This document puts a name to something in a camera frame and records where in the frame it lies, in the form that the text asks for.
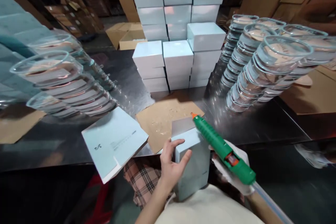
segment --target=stack of glass containers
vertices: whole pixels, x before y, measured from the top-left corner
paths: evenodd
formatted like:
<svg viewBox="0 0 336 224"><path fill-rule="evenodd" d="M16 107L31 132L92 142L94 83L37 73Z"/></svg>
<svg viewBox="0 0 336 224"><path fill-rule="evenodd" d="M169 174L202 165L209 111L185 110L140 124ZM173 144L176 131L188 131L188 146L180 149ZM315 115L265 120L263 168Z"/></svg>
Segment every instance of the stack of glass containers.
<svg viewBox="0 0 336 224"><path fill-rule="evenodd" d="M238 75L250 61L259 44L264 37L270 35L276 35L276 32L263 24L248 24L244 27L220 80L224 86L232 87L236 83Z"/></svg>
<svg viewBox="0 0 336 224"><path fill-rule="evenodd" d="M286 22L282 22L276 19L271 19L268 17L262 17L259 18L257 20L254 20L253 23L258 23L258 24L262 24L262 25L266 25L269 28L271 28L272 30L276 31L277 33L279 32L279 29L283 26L286 25Z"/></svg>
<svg viewBox="0 0 336 224"><path fill-rule="evenodd" d="M80 113L78 110L75 110L60 100L43 92L33 96L29 101L27 101L26 105L58 118L67 118Z"/></svg>
<svg viewBox="0 0 336 224"><path fill-rule="evenodd" d="M83 72L83 66L66 51L33 56L15 64L10 71L88 116L103 114L116 105L110 94Z"/></svg>
<svg viewBox="0 0 336 224"><path fill-rule="evenodd" d="M234 48L236 47L239 37L243 32L245 25L253 23L257 20L258 16L251 15L239 15L234 14L231 19L230 31L226 36L226 43L220 55L220 60L224 63L228 63Z"/></svg>
<svg viewBox="0 0 336 224"><path fill-rule="evenodd" d="M326 64L336 57L336 37L331 36L293 36L310 45L314 52L299 61L297 68L286 75L279 83L268 87L258 102L268 102L280 95L300 77L305 76L321 64Z"/></svg>
<svg viewBox="0 0 336 224"><path fill-rule="evenodd" d="M297 67L299 60L312 52L311 46L293 38L265 37L228 92L228 108L245 111L263 96L267 87L279 83Z"/></svg>
<svg viewBox="0 0 336 224"><path fill-rule="evenodd" d="M114 83L110 80L109 76L84 51L80 42L70 34L60 34L41 38L30 43L28 46L38 54L53 50L67 51L83 65L84 71L91 74L104 89L109 91L114 88Z"/></svg>

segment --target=stainless steel table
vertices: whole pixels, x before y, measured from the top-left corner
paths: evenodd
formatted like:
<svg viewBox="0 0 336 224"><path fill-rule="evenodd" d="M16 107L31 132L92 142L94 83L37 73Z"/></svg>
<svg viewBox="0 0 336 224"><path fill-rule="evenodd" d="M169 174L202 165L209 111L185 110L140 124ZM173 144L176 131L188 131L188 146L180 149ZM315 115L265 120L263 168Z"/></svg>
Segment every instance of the stainless steel table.
<svg viewBox="0 0 336 224"><path fill-rule="evenodd" d="M117 88L111 95L119 106L132 117L168 92L153 93L146 90L132 60L133 50L108 51L104 70L117 80ZM244 113L234 113L226 108L228 89L220 87L223 68L218 65L207 87L186 90L197 106L205 112L206 120L225 139L241 148L262 148L274 144L292 144L311 138L279 105L276 100L251 107ZM62 121L44 117L20 141L12 145L0 145L0 172L38 167L92 163L81 131L97 118ZM148 145L137 154L153 155Z"/></svg>

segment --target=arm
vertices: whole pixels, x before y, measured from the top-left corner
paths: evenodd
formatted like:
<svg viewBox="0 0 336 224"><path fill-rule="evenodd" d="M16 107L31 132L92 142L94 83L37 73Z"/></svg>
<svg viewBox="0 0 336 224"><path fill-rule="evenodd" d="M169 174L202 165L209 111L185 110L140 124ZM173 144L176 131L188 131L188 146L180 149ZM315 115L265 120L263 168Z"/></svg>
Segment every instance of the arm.
<svg viewBox="0 0 336 224"><path fill-rule="evenodd" d="M173 142L169 139L163 146L161 160L161 177L151 196L151 199L141 211L135 224L154 224L163 211L166 200L173 187L181 178L184 169L191 158L191 150L188 150L179 164L172 161L172 154L175 147L184 143L184 139L177 139Z"/></svg>

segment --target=unfolded cardboard box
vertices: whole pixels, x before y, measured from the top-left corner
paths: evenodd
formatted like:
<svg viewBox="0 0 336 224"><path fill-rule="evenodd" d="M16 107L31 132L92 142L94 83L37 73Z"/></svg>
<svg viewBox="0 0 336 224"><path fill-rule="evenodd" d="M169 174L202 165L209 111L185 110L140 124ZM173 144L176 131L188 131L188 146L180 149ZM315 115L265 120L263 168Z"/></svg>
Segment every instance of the unfolded cardboard box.
<svg viewBox="0 0 336 224"><path fill-rule="evenodd" d="M120 50L135 49L137 43L147 42L144 32L141 30L130 30L119 41Z"/></svg>

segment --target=gloved hand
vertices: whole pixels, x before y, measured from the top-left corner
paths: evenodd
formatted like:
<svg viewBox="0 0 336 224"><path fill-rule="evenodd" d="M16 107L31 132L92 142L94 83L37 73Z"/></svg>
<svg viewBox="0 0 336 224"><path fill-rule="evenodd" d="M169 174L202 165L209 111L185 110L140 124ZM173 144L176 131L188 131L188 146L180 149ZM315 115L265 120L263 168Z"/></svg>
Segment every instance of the gloved hand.
<svg viewBox="0 0 336 224"><path fill-rule="evenodd" d="M226 141L226 142L233 149L233 151L241 159L243 159L248 166L250 166L249 158L248 158L246 152L237 148L235 145L233 145L229 141ZM241 192L241 194L243 194L244 196L247 196L247 195L251 195L252 193L254 193L254 188L250 185L244 185L243 183L241 183L239 178L235 174L230 172L230 170L221 162L221 160L218 158L217 154L213 155L212 162L214 163L216 168L219 170L219 172L222 173L223 177L231 185L236 187Z"/></svg>

